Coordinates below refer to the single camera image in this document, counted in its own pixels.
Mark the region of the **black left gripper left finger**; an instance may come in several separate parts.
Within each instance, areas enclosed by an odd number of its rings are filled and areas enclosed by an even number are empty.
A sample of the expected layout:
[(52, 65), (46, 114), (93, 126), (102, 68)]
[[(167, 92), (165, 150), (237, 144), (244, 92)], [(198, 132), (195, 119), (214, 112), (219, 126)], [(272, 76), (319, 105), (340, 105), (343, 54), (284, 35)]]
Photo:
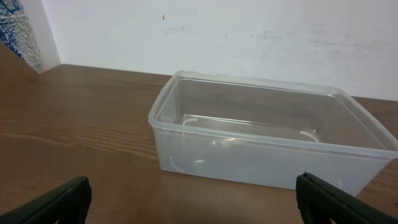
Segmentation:
[(89, 179), (78, 176), (1, 215), (1, 223), (85, 224), (92, 199)]

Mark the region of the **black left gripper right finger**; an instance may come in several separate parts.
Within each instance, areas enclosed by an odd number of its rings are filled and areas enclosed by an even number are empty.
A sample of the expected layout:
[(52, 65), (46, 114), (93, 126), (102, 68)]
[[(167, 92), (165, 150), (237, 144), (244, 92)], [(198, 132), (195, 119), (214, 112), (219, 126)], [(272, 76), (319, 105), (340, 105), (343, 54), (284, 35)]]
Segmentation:
[(298, 209), (305, 224), (397, 224), (397, 219), (311, 173), (296, 179)]

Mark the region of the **clear plastic storage container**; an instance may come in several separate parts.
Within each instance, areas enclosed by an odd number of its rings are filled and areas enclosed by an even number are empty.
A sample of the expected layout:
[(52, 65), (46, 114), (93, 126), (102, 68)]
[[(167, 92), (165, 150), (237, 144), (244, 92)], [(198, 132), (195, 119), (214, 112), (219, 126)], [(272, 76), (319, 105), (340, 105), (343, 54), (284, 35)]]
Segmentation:
[(397, 139), (339, 88), (179, 71), (149, 115), (163, 170), (294, 189), (309, 172), (357, 195)]

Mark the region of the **blue patterned wall panel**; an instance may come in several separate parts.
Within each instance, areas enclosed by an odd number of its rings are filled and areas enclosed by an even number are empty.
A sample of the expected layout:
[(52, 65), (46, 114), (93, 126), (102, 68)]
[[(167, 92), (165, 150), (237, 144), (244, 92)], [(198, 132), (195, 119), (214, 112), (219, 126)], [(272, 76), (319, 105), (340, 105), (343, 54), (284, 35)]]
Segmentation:
[(1, 0), (1, 42), (37, 72), (44, 61), (33, 28), (18, 0)]

